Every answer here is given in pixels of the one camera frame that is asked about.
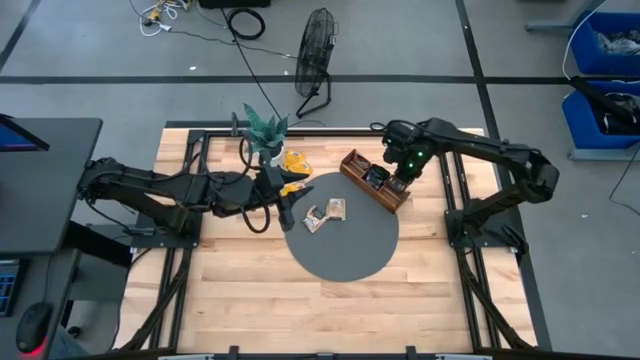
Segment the black clamp mount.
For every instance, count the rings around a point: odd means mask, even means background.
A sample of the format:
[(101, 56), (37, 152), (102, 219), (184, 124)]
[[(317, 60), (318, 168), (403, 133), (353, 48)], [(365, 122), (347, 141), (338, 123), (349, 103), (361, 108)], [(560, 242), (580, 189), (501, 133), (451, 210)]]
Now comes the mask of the black clamp mount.
[(526, 238), (509, 225), (503, 225), (501, 230), (502, 242), (512, 248), (512, 252), (516, 255), (518, 261), (521, 261), (522, 257), (529, 253), (529, 244)]

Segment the black floor fan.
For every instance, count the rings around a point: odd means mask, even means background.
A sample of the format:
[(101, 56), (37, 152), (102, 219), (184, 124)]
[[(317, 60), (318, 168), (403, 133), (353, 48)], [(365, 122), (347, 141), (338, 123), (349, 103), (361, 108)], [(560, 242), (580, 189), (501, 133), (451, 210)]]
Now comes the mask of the black floor fan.
[[(296, 111), (301, 119), (330, 104), (332, 100), (332, 77), (328, 66), (336, 42), (336, 21), (327, 8), (314, 10), (306, 23), (296, 62), (294, 85), (304, 102)], [(326, 100), (308, 110), (310, 100), (320, 95), (320, 88), (327, 85)]]

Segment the black desk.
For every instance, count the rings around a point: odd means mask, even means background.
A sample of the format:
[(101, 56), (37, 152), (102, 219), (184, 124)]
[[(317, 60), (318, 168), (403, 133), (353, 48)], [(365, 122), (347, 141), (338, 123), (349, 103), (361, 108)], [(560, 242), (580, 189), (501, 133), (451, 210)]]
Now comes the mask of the black desk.
[[(77, 187), (91, 160), (99, 118), (17, 118), (48, 151), (0, 152), (0, 260), (24, 262), (11, 315), (0, 317), (0, 360), (45, 360), (79, 260), (92, 255), (128, 268), (128, 246), (72, 221)], [(16, 346), (18, 322), (33, 303), (52, 306), (44, 344), (33, 354)]]

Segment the blue plastic bin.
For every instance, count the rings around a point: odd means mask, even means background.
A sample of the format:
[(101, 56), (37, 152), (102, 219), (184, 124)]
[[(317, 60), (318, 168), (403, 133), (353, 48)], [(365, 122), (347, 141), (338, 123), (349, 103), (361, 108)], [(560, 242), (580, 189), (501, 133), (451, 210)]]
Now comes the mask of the blue plastic bin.
[(640, 13), (596, 12), (575, 32), (571, 49), (579, 70), (590, 75), (640, 76), (640, 55), (608, 53), (599, 33), (640, 31)]
[(635, 103), (635, 124), (625, 126), (609, 116), (578, 90), (567, 95), (562, 110), (574, 145), (579, 149), (624, 149), (640, 141), (640, 81), (589, 81), (603, 95), (630, 96)]

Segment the grey round mat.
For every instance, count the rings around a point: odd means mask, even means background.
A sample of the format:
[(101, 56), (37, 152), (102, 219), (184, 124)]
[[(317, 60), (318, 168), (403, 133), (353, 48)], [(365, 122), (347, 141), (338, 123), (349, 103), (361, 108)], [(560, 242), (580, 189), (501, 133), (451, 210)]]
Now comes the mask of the grey round mat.
[[(369, 277), (387, 265), (399, 239), (398, 216), (339, 172), (317, 176), (312, 189), (292, 209), (295, 227), (285, 233), (296, 261), (324, 280), (349, 282)], [(326, 210), (330, 199), (346, 202), (346, 219), (329, 220), (312, 233), (303, 224), (308, 210)]]

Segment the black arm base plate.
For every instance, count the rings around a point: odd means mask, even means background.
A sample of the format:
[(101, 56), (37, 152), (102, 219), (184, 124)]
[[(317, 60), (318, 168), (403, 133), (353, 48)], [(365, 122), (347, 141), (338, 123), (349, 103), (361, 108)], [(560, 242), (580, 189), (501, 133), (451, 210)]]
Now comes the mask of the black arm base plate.
[(199, 245), (202, 215), (190, 213), (183, 229), (176, 233), (173, 230), (162, 229), (154, 221), (139, 214), (132, 237), (131, 245), (137, 248), (176, 248), (187, 249)]
[(452, 247), (507, 247), (502, 242), (503, 225), (512, 224), (506, 211), (492, 215), (484, 222), (472, 222), (463, 210), (446, 211), (444, 215), (449, 243)]

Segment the laptop blue screen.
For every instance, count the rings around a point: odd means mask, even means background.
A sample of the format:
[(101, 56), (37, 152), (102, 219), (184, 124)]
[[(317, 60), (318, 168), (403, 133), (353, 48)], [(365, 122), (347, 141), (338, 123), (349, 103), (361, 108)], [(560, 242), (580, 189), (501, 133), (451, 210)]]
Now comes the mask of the laptop blue screen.
[(48, 151), (50, 145), (0, 113), (0, 152)]

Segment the blue storage bins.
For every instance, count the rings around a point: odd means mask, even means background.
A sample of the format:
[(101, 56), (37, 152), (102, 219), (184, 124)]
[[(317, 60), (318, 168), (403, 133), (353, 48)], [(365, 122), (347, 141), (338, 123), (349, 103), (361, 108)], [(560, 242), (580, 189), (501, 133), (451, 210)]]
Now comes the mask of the blue storage bins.
[[(564, 50), (561, 71), (563, 76), (569, 80), (566, 69), (571, 42), (575, 33), (580, 27), (596, 13), (608, 0), (584, 0), (584, 3), (575, 11), (568, 20), (531, 20), (528, 21), (524, 29), (526, 31), (564, 31), (569, 32), (569, 40)], [(567, 158), (572, 161), (610, 161), (633, 163), (640, 150), (640, 144), (634, 144), (627, 149), (579, 149), (574, 148), (567, 154)]]

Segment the black computer mouse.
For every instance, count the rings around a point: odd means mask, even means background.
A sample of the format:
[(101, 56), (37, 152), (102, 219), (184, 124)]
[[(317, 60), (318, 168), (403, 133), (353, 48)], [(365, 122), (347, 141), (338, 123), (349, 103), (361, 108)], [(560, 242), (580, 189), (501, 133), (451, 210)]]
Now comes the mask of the black computer mouse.
[(33, 354), (44, 344), (51, 319), (52, 306), (47, 302), (31, 304), (20, 318), (16, 330), (16, 346), (21, 353)]

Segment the black box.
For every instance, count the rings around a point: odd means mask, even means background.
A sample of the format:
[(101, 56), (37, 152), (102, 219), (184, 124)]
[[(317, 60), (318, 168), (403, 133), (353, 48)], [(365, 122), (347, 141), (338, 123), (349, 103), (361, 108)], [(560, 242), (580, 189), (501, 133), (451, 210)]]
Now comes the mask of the black box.
[(269, 7), (272, 0), (198, 0), (205, 9)]

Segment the clear plastic bags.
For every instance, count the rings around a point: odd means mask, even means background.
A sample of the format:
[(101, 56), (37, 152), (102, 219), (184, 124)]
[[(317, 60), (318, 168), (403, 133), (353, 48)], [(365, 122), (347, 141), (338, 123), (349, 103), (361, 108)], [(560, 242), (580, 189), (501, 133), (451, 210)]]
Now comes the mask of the clear plastic bags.
[(640, 55), (640, 30), (612, 34), (596, 33), (599, 46), (607, 54)]

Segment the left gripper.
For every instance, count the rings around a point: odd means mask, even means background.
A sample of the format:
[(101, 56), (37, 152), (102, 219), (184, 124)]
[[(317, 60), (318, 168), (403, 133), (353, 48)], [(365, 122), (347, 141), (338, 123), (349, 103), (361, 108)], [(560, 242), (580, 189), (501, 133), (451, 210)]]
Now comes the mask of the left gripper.
[(281, 189), (289, 183), (299, 182), (309, 177), (305, 173), (296, 173), (284, 170), (281, 167), (263, 165), (254, 180), (258, 192), (268, 205), (275, 205), (279, 212), (278, 221), (284, 232), (291, 230), (295, 225), (292, 209), (294, 204), (310, 193), (314, 187), (304, 187), (281, 196)]

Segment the white plant pot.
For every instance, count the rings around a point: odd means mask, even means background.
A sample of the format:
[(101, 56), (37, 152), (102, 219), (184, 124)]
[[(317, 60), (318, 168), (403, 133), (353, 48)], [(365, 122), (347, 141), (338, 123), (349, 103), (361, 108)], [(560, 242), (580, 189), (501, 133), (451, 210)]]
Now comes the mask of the white plant pot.
[(285, 154), (282, 143), (275, 147), (265, 147), (259, 151), (259, 163), (261, 165), (269, 164), (272, 167), (283, 167)]

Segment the green artificial plant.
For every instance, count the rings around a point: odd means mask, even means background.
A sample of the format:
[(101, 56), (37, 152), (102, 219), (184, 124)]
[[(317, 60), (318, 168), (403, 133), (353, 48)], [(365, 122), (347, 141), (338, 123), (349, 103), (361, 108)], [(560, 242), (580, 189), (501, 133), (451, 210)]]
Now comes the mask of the green artificial plant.
[(254, 152), (273, 150), (283, 144), (288, 129), (288, 116), (280, 119), (272, 116), (269, 120), (263, 120), (250, 105), (244, 103), (243, 108), (250, 123), (245, 135)]

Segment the dark green tea packet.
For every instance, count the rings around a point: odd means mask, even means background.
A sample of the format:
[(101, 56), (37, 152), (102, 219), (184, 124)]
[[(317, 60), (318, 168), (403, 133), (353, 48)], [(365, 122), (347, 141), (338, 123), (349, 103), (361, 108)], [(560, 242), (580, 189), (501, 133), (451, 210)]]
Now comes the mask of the dark green tea packet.
[(387, 182), (390, 173), (385, 168), (373, 164), (363, 175), (363, 180), (375, 191), (379, 191)]

